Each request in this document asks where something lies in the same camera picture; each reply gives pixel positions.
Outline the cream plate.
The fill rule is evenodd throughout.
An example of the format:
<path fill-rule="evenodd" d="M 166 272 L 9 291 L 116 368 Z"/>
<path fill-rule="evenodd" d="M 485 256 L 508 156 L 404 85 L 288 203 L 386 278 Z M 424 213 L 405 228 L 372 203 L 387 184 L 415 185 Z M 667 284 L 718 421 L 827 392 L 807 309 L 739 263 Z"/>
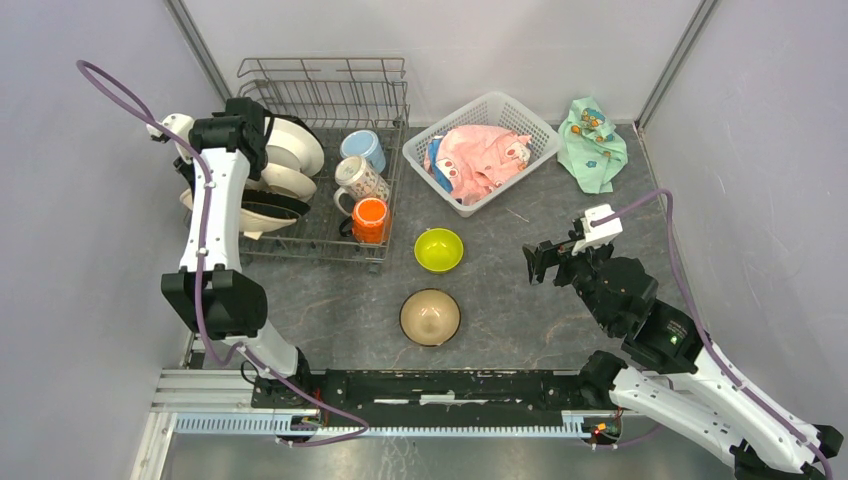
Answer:
<path fill-rule="evenodd" d="M 266 143 L 269 162 L 298 170 L 307 177 L 314 177 L 321 172 L 324 150 L 309 130 L 280 117 L 267 117 L 265 127 L 270 131 Z"/>

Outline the white deep plate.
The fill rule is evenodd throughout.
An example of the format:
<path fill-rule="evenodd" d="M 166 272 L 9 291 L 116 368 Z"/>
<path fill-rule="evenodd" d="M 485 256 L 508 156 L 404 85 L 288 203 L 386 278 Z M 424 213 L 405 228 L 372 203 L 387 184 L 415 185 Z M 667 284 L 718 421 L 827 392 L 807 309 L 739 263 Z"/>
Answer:
<path fill-rule="evenodd" d="M 317 191 L 315 182 L 305 174 L 282 165 L 268 163 L 257 183 L 258 190 L 309 203 Z"/>

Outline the red rimmed plate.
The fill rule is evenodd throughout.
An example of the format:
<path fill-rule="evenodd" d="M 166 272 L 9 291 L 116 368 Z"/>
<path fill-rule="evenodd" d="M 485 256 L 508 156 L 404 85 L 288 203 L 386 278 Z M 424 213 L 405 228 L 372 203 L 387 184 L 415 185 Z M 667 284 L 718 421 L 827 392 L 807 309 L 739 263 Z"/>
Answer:
<path fill-rule="evenodd" d="M 223 202 L 212 200 L 209 234 L 238 230 L 250 238 L 259 238 L 295 224 L 311 210 L 305 201 L 269 191 L 242 189 L 227 194 Z"/>

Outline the yellow-green bowl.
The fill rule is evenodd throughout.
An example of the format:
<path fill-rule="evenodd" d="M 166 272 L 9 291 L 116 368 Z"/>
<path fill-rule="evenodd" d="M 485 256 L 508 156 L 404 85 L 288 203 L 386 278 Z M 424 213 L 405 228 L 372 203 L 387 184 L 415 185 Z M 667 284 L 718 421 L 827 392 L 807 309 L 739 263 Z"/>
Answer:
<path fill-rule="evenodd" d="M 418 264 L 425 270 L 442 274 L 461 262 L 465 248 L 461 238 L 446 228 L 431 228 L 415 241 L 413 252 Z"/>

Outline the light blue cup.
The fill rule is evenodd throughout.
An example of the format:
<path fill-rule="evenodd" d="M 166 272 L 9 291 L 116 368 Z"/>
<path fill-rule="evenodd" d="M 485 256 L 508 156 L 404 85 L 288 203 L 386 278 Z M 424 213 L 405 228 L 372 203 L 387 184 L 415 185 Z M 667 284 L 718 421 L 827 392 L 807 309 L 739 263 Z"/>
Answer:
<path fill-rule="evenodd" d="M 372 130 L 356 130 L 347 135 L 339 147 L 343 158 L 361 156 L 369 165 L 382 174 L 386 169 L 387 160 L 378 135 Z"/>

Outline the beige bowl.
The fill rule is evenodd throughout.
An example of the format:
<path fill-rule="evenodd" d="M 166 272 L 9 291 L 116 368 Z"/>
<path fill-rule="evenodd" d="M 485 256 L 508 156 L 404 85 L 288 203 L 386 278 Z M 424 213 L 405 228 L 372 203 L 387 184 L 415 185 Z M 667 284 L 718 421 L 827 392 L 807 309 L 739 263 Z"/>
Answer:
<path fill-rule="evenodd" d="M 423 347 L 438 347 L 459 331 L 462 313 L 458 302 L 447 292 L 427 288 L 409 295 L 399 311 L 403 334 Z"/>

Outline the white floral mug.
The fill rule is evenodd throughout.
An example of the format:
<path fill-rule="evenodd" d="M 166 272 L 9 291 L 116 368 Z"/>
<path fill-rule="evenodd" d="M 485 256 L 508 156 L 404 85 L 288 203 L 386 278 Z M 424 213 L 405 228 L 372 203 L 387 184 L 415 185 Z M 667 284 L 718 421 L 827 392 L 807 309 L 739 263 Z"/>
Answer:
<path fill-rule="evenodd" d="M 391 188 L 387 181 L 362 156 L 350 156 L 342 160 L 335 169 L 335 181 L 339 188 L 333 195 L 336 208 L 344 215 L 352 213 L 341 204 L 347 195 L 357 202 L 364 198 L 379 198 L 388 202 Z"/>

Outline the orange mug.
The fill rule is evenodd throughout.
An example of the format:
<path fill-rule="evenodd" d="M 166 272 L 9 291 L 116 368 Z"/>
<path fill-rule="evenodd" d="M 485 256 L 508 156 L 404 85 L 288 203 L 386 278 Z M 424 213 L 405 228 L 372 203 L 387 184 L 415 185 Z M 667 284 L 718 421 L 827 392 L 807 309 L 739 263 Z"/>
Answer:
<path fill-rule="evenodd" d="M 379 245 L 388 241 L 391 221 L 386 201 L 364 198 L 354 205 L 352 214 L 339 225 L 339 234 L 362 244 Z"/>

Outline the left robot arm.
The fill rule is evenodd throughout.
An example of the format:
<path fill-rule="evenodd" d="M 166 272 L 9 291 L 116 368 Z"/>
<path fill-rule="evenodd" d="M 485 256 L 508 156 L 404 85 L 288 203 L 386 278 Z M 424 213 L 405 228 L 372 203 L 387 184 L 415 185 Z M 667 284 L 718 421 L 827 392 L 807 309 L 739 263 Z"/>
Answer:
<path fill-rule="evenodd" d="M 250 98 L 230 98 L 223 111 L 172 136 L 189 155 L 178 170 L 189 185 L 192 218 L 179 268 L 164 274 L 160 286 L 206 347 L 227 346 L 224 356 L 209 350 L 208 357 L 225 366 L 242 356 L 255 369 L 253 384 L 260 393 L 297 408 L 314 394 L 308 362 L 270 324 L 266 291 L 243 274 L 238 248 L 244 204 L 277 203 L 265 192 L 245 189 L 268 164 L 268 115 Z"/>

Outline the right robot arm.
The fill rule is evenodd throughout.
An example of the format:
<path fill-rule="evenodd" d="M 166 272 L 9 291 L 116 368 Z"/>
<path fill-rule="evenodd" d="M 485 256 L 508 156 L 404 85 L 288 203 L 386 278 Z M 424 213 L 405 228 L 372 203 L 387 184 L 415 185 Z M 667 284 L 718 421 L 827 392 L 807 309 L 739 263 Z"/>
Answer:
<path fill-rule="evenodd" d="M 829 461 L 843 434 L 780 407 L 731 366 L 709 335 L 683 311 L 657 299 L 658 283 L 642 263 L 613 247 L 573 252 L 574 242 L 525 245 L 530 282 L 556 268 L 591 316 L 633 360 L 596 351 L 581 368 L 580 400 L 645 415 L 732 467 L 737 479 L 831 479 Z"/>

